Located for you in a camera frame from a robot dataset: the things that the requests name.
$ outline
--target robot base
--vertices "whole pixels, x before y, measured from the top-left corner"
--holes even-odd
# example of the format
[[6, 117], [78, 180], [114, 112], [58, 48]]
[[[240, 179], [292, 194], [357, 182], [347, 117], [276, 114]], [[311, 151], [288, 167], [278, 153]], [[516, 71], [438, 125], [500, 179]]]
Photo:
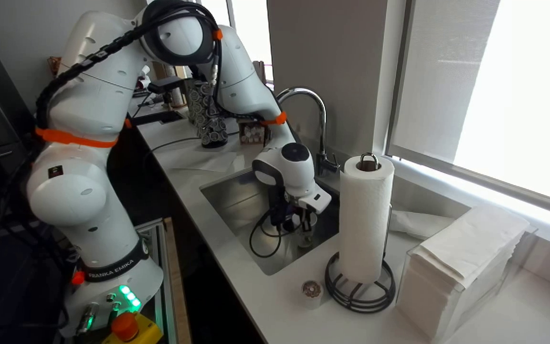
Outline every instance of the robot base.
[[162, 270], [152, 259], [140, 261], [125, 274], [103, 282], [85, 282], [75, 290], [70, 290], [65, 298], [69, 313], [69, 324], [61, 329], [61, 336], [70, 338], [76, 335], [87, 306], [94, 303], [97, 307], [90, 330], [107, 326], [107, 320], [114, 304], [120, 303], [118, 314], [141, 309], [160, 289]]

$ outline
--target orange strap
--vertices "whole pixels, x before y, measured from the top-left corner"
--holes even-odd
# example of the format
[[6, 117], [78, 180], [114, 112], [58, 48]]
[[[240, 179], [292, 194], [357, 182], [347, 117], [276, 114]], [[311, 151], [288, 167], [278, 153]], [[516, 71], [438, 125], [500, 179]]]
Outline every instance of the orange strap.
[[216, 41], [222, 41], [222, 37], [224, 37], [224, 35], [222, 34], [222, 30], [221, 29], [218, 29], [217, 31], [214, 31], [213, 32], [213, 39], [216, 40]]
[[96, 148], [110, 148], [113, 147], [118, 139], [115, 139], [112, 142], [103, 142], [96, 140], [83, 139], [81, 137], [76, 137], [67, 131], [54, 130], [54, 129], [40, 129], [35, 128], [35, 133], [42, 137], [44, 141], [47, 142], [58, 142], [64, 144], [76, 143], [82, 146], [96, 147]]
[[275, 120], [263, 120], [260, 123], [261, 124], [266, 124], [266, 125], [277, 124], [277, 125], [280, 126], [280, 125], [286, 123], [286, 119], [288, 119], [288, 115], [286, 115], [285, 111], [281, 111], [281, 113], [279, 114], [279, 116], [277, 116], [277, 118], [275, 118]]

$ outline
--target window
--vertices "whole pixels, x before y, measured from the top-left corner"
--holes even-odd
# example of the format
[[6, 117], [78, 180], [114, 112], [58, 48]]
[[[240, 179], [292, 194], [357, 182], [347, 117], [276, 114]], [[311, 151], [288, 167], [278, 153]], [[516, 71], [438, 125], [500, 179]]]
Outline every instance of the window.
[[273, 81], [271, 41], [266, 0], [197, 0], [218, 24], [235, 28], [252, 61], [264, 62], [264, 74]]
[[388, 154], [550, 210], [550, 1], [411, 11]]

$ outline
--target paper towel roll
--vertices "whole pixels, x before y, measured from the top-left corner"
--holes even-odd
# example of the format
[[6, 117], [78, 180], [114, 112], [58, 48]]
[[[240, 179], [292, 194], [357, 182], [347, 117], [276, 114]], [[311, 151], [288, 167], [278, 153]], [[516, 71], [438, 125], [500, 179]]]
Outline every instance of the paper towel roll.
[[364, 172], [356, 167], [358, 162], [360, 157], [350, 158], [341, 173], [340, 266], [347, 279], [373, 283], [381, 274], [393, 164], [388, 159], [379, 159], [378, 170]]

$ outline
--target wooden panel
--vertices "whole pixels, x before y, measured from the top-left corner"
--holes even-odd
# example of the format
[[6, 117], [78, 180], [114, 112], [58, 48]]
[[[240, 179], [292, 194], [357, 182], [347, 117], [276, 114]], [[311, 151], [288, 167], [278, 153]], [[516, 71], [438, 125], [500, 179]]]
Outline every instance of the wooden panel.
[[167, 258], [169, 260], [171, 295], [173, 296], [177, 343], [192, 344], [190, 323], [188, 322], [188, 314], [186, 312], [186, 299], [184, 297], [184, 287], [181, 283], [180, 263], [177, 259], [177, 246], [175, 245], [175, 235], [173, 233], [174, 229], [171, 218], [166, 218], [164, 224], [166, 229], [165, 239], [167, 242]]

